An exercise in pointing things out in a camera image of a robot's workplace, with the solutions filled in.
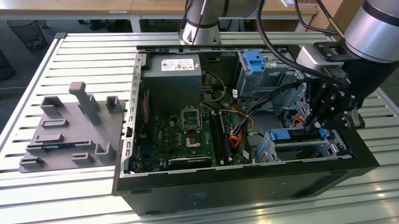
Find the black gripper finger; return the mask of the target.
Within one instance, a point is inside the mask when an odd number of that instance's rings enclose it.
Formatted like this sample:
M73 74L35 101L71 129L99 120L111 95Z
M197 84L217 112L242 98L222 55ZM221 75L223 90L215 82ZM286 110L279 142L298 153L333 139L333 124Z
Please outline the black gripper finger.
M311 131L315 129L315 123L322 119L326 106L325 106L325 98L329 93L330 85L323 80L314 80L307 89L307 100L310 105L310 116L307 117L305 130Z
M353 126L353 118L349 118L346 112L355 108L355 96L342 91L329 91L323 102L326 112L318 121L322 127L325 129L349 130Z

